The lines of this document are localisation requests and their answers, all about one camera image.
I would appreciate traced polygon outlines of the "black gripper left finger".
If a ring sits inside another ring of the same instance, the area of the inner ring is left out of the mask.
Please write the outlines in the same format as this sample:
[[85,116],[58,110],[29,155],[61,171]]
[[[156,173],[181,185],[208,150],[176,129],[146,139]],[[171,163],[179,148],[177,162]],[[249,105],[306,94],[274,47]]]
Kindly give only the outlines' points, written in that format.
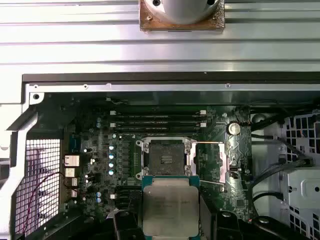
[[46,240],[143,240],[139,223],[142,199],[131,199],[126,209],[115,209],[104,218],[90,216],[84,207],[75,208],[66,223],[47,230]]

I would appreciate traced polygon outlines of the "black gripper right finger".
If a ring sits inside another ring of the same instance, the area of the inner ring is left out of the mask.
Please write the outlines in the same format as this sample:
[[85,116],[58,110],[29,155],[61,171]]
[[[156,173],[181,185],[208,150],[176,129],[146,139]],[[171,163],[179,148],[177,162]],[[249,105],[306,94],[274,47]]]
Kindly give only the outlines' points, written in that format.
[[304,236],[269,216],[251,222],[233,212],[219,210],[208,192],[199,194],[200,228],[208,240],[303,240]]

